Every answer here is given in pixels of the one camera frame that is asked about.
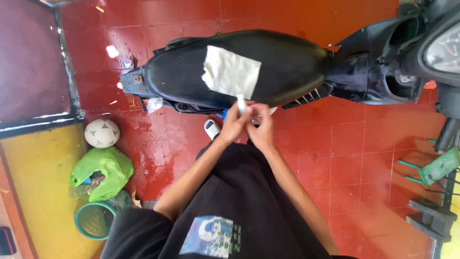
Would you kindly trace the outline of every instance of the speedometer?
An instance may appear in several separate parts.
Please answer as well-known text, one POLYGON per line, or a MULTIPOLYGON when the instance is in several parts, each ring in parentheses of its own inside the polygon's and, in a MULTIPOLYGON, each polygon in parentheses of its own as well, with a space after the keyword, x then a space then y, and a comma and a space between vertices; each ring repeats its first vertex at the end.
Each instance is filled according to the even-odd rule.
POLYGON ((425 62, 439 71, 460 73, 460 24, 433 41, 426 51, 425 62))

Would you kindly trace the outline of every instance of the red tile floor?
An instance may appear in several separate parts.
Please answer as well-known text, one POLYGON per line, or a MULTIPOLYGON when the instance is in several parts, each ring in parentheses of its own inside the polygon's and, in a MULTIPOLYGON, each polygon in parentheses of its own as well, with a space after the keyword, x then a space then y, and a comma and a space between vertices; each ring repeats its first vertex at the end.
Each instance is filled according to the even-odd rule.
MULTIPOLYGON (((84 0, 61 7, 63 31, 86 120, 109 118, 120 127, 117 147, 134 163, 127 184, 154 200, 194 161, 209 138, 208 118, 162 108, 141 111, 117 77, 152 50, 182 36, 263 28, 327 47, 368 23, 395 16, 398 0, 84 0), (106 46, 120 56, 110 59, 106 46)), ((411 198, 440 201, 403 178, 417 172, 399 158, 433 159, 426 138, 436 138, 444 117, 435 90, 418 104, 370 106, 327 97, 274 113, 276 143, 329 222, 341 252, 362 259, 424 259, 431 240, 405 222, 411 198)), ((246 141, 242 134, 237 141, 246 141)))

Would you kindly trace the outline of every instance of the plastic bag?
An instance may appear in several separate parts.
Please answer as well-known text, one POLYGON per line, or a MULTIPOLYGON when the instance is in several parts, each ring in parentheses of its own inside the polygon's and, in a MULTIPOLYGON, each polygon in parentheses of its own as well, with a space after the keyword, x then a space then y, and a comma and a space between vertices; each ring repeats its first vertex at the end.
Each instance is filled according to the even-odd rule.
POLYGON ((94 172, 105 176, 102 183, 89 195, 89 201, 101 201, 115 197, 134 172, 132 161, 116 147, 93 148, 75 165, 70 185, 82 184, 94 172))
POLYGON ((147 111, 149 113, 152 113, 160 109, 162 106, 163 106, 163 98, 161 97, 150 98, 149 102, 147 102, 147 111))

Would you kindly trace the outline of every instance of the soccer ball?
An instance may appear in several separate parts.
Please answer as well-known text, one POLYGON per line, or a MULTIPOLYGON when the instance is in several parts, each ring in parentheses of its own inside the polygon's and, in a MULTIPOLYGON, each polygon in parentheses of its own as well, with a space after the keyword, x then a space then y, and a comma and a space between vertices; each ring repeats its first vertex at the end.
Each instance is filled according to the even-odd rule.
POLYGON ((120 129, 111 120, 97 119, 85 129, 85 139, 93 147, 105 148, 114 145, 120 138, 120 129))

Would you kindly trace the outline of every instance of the white rag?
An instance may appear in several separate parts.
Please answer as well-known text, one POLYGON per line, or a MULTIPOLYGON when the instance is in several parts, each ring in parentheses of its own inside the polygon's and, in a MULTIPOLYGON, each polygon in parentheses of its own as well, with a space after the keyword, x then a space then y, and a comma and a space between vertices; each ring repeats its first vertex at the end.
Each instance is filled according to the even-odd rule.
POLYGON ((203 81, 210 90, 250 100, 259 78, 261 62, 221 47, 207 46, 203 81))

